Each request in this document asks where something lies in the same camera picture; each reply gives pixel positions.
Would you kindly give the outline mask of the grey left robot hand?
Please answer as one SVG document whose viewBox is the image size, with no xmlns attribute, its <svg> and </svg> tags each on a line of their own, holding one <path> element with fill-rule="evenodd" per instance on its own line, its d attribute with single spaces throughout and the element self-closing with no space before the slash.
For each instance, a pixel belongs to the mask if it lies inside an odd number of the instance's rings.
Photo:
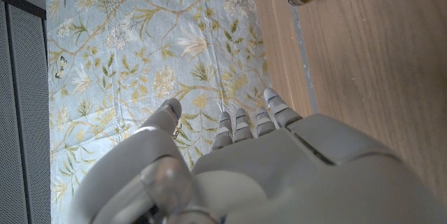
<svg viewBox="0 0 447 224">
<path fill-rule="evenodd" d="M 222 112 L 211 151 L 188 167 L 171 98 L 98 160 L 69 223 L 445 223 L 446 208 L 386 146 L 322 114 L 301 117 L 273 90 L 267 107 Z"/>
</svg>

